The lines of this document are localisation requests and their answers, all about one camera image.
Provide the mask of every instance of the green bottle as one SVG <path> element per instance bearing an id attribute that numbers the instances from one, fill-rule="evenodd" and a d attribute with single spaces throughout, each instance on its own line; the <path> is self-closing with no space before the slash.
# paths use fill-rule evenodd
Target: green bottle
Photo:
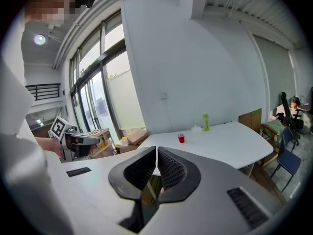
<path id="1" fill-rule="evenodd" d="M 206 112 L 204 112 L 202 118 L 203 118 L 203 122 L 204 122 L 203 130 L 204 131 L 209 131 L 210 130 L 209 115 Z"/>

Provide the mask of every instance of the ceiling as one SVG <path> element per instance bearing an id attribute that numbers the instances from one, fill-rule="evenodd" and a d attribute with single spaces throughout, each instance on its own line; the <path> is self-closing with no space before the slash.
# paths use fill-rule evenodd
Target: ceiling
<path id="1" fill-rule="evenodd" d="M 294 15 L 281 0 L 206 0 L 206 4 L 258 18 L 285 35 L 295 46 L 305 42 Z"/>
<path id="2" fill-rule="evenodd" d="M 50 26 L 46 23 L 31 21 L 26 23 L 25 31 L 22 38 L 22 52 L 25 64 L 43 64 L 45 66 L 53 66 L 61 42 L 65 38 L 67 32 L 71 28 L 73 22 L 86 9 L 82 6 L 77 14 L 71 15 L 63 25 Z M 35 44 L 34 37 L 36 35 L 44 35 L 46 42 L 39 46 Z"/>
<path id="3" fill-rule="evenodd" d="M 30 129 L 36 129 L 39 128 L 40 125 L 37 123 L 37 119 L 40 119 L 44 125 L 52 123 L 56 116 L 59 114 L 61 107 L 52 108 L 36 113 L 31 113 L 26 116 L 26 122 Z"/>

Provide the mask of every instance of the blue chair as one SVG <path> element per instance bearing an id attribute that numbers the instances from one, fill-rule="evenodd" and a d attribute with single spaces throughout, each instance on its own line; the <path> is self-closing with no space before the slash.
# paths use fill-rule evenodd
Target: blue chair
<path id="1" fill-rule="evenodd" d="M 278 158 L 277 158 L 278 166 L 276 167 L 273 174 L 271 175 L 271 177 L 274 176 L 275 172 L 281 166 L 287 172 L 291 174 L 291 178 L 288 180 L 282 192 L 286 189 L 287 185 L 290 183 L 290 181 L 292 180 L 293 176 L 295 175 L 295 173 L 297 172 L 301 164 L 301 159 L 286 149 L 286 146 L 291 140 L 292 140 L 292 133 L 289 128 L 286 128 L 283 131 L 283 136 L 282 136 L 282 140 L 280 143 L 280 148 L 279 148 L 279 153 L 278 153 Z"/>

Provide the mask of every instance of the red cup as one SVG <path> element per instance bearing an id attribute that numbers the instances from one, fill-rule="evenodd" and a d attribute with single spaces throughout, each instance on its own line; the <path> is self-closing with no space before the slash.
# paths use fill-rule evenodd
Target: red cup
<path id="1" fill-rule="evenodd" d="M 180 143 L 185 142 L 185 135 L 183 133 L 179 133 L 177 136 Z"/>

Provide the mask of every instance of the cardboard box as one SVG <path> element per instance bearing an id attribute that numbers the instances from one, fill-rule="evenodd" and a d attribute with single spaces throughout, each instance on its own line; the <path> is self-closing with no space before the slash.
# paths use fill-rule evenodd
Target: cardboard box
<path id="1" fill-rule="evenodd" d="M 114 155 L 114 141 L 111 138 L 109 129 L 97 129 L 86 133 L 87 136 L 99 138 L 100 142 L 94 148 L 90 157 L 93 159 L 104 158 Z"/>
<path id="2" fill-rule="evenodd" d="M 134 134 L 129 135 L 127 140 L 130 144 L 136 145 L 144 141 L 148 137 L 148 132 L 145 130 L 136 131 Z"/>
<path id="3" fill-rule="evenodd" d="M 128 142 L 128 140 L 126 140 L 125 142 L 123 142 L 123 144 L 121 145 L 121 147 L 119 148 L 120 153 L 125 153 L 128 151 L 133 151 L 136 150 L 140 145 L 132 145 Z"/>

